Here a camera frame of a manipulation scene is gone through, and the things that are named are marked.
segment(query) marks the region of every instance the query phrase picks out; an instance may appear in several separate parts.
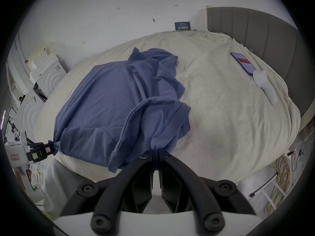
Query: white wall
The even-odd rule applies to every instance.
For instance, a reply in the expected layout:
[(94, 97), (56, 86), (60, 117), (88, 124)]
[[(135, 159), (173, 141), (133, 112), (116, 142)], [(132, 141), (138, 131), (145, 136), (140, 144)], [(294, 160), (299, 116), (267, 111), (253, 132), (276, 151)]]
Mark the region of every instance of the white wall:
[(174, 22), (205, 30), (207, 5), (260, 10), (295, 26), (280, 0), (37, 0), (19, 30), (21, 46), (27, 57), (44, 46), (72, 69), (113, 46), (175, 30)]

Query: yellow cable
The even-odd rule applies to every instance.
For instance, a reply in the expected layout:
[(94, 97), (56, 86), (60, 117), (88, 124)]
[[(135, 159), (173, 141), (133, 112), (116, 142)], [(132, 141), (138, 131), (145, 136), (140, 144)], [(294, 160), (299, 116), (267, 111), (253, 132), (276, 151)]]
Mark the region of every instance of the yellow cable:
[[(292, 179), (294, 179), (294, 174), (293, 171), (290, 170), (290, 166), (286, 160), (286, 158), (282, 155), (279, 157), (276, 161), (276, 166), (271, 165), (270, 166), (274, 167), (276, 172), (278, 173), (276, 182), (277, 184), (281, 187), (281, 189), (288, 194), (291, 187), (293, 186), (293, 183), (290, 185), (290, 180), (291, 180), (291, 172), (292, 172)], [(278, 190), (277, 187), (273, 188), (273, 191), (270, 195), (271, 200), (274, 202), (276, 207), (278, 207), (284, 200), (284, 196), (282, 193)], [(268, 202), (265, 207), (265, 212), (268, 212), (270, 215), (274, 211), (272, 205)]]

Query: white handheld device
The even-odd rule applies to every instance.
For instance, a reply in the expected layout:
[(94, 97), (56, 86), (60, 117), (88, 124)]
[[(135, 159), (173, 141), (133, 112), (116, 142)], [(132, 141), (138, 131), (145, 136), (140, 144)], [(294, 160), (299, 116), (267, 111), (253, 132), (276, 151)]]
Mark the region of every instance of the white handheld device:
[(277, 94), (276, 94), (274, 87), (270, 84), (270, 82), (268, 80), (266, 71), (259, 72), (259, 71), (255, 70), (253, 72), (253, 78), (254, 78), (256, 85), (259, 88), (261, 88), (262, 90), (264, 90), (270, 103), (272, 105), (275, 105), (278, 101), (278, 97), (277, 97)]

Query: person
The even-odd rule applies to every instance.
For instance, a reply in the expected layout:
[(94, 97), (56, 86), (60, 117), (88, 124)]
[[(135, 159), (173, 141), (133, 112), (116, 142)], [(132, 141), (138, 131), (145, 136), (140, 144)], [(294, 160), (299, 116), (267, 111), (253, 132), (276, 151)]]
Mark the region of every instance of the person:
[(23, 97), (21, 96), (21, 97), (19, 98), (20, 105), (22, 104), (22, 101), (24, 100), (24, 98), (25, 98), (25, 95), (23, 95)]

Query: metal pipe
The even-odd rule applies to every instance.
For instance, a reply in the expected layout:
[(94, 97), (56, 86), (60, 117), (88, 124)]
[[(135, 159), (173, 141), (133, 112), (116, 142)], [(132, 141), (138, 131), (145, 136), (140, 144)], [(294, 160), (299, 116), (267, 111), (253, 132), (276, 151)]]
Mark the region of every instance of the metal pipe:
[(18, 40), (19, 40), (20, 49), (21, 49), (21, 52), (22, 52), (23, 58), (24, 58), (24, 60), (26, 60), (26, 58), (25, 58), (25, 56), (24, 56), (24, 53), (23, 53), (23, 50), (22, 50), (22, 46), (21, 46), (19, 32), (18, 32)]
[(254, 197), (254, 195), (257, 194), (257, 192), (261, 191), (262, 189), (264, 189), (269, 183), (271, 183), (272, 180), (274, 180), (276, 178), (276, 176), (278, 175), (278, 173), (276, 173), (271, 179), (269, 179), (262, 187), (258, 188), (256, 191), (254, 191), (253, 193), (249, 194), (249, 197)]
[(24, 72), (27, 74), (28, 77), (30, 77), (30, 76), (28, 75), (28, 73), (26, 72), (25, 67), (24, 67), (24, 65), (23, 65), (23, 63), (22, 63), (22, 61), (21, 61), (21, 59), (20, 59), (19, 52), (18, 52), (18, 48), (16, 47), (16, 41), (15, 41), (15, 39), (14, 39), (14, 44), (15, 44), (16, 53), (18, 54), (18, 57), (19, 57), (19, 60), (20, 60), (20, 62), (21, 62), (21, 65), (22, 65), (22, 67), (23, 67), (23, 69), (24, 69)]

